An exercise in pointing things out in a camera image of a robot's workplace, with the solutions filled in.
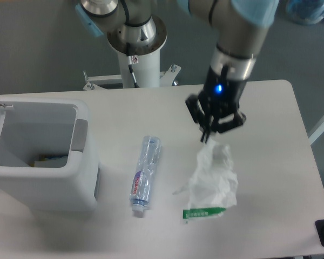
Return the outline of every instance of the trash bin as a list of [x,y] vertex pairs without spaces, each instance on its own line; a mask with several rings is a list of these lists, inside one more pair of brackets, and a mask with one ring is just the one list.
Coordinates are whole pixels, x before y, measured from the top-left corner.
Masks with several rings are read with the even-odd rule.
[[84,102],[0,97],[1,190],[31,209],[93,210],[98,167]]

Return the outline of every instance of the bolt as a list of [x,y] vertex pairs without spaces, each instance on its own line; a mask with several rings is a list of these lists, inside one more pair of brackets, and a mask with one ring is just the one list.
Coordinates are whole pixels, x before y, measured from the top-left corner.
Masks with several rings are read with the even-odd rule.
[[92,82],[89,81],[89,78],[87,77],[87,74],[86,74],[86,71],[85,70],[83,71],[83,74],[84,74],[84,78],[85,78],[85,83],[90,83],[90,89],[91,90],[94,90],[95,87],[93,86]]
[[173,64],[173,65],[172,65],[172,73],[174,73],[176,69],[177,69],[176,64]]

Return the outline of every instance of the white table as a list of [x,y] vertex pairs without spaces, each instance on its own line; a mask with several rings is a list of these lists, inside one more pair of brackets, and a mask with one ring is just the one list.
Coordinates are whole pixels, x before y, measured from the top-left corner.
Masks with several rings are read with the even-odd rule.
[[[238,205],[223,217],[181,224],[187,195],[172,192],[192,175],[201,133],[185,98],[201,86],[26,94],[77,98],[92,112],[103,163],[93,213],[31,212],[0,191],[3,258],[220,258],[324,254],[314,222],[324,190],[291,85],[248,83],[247,121],[217,136],[231,145]],[[152,209],[133,217],[129,192],[143,136],[161,138]]]

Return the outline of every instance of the clear plastic bottle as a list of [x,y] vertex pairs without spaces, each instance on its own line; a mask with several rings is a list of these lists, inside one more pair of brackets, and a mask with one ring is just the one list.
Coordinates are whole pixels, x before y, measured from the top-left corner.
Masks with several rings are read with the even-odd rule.
[[132,210],[135,212],[143,212],[150,203],[160,150],[161,140],[159,138],[151,136],[143,138],[130,195]]
[[315,24],[324,18],[324,0],[288,0],[286,12],[296,23]]

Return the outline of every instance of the blue led light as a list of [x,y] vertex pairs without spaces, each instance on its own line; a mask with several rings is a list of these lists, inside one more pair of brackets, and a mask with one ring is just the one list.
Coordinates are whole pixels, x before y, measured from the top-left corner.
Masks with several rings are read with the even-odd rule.
[[215,93],[220,94],[222,92],[222,85],[215,86]]

